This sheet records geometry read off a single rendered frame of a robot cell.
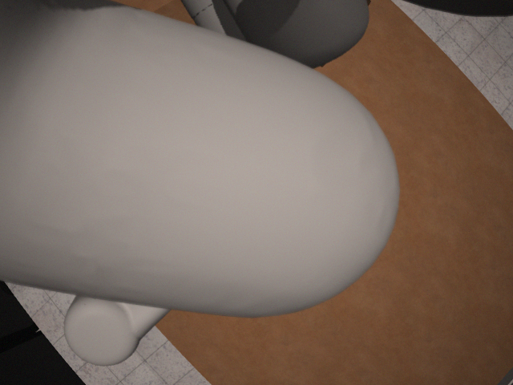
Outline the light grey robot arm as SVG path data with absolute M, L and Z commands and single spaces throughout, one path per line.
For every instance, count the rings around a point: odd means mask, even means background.
M 0 0 L 0 281 L 76 295 L 65 338 L 98 366 L 171 310 L 333 298 L 398 215 L 384 132 L 314 70 L 360 41 L 366 0 L 180 1 L 196 26 Z

